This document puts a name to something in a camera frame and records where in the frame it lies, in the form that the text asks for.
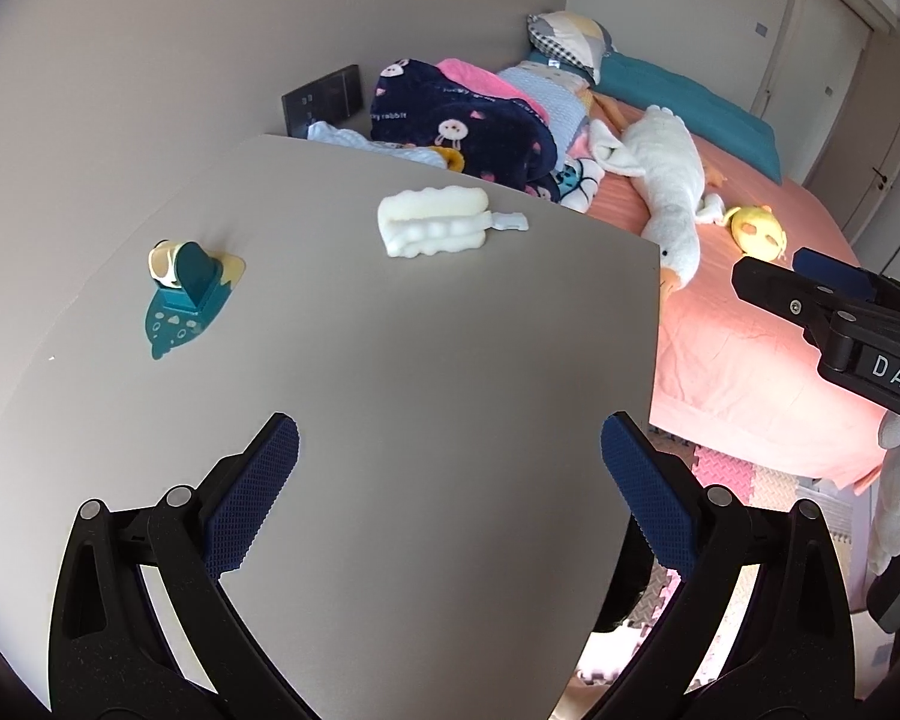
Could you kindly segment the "white gloved hand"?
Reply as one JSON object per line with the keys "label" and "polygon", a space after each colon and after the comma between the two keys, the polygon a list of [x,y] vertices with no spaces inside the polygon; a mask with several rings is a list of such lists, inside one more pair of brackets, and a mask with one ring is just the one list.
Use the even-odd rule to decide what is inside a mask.
{"label": "white gloved hand", "polygon": [[893,557],[900,556],[900,416],[888,411],[878,429],[878,444],[884,450],[878,476],[878,494],[870,543],[868,569],[881,575]]}

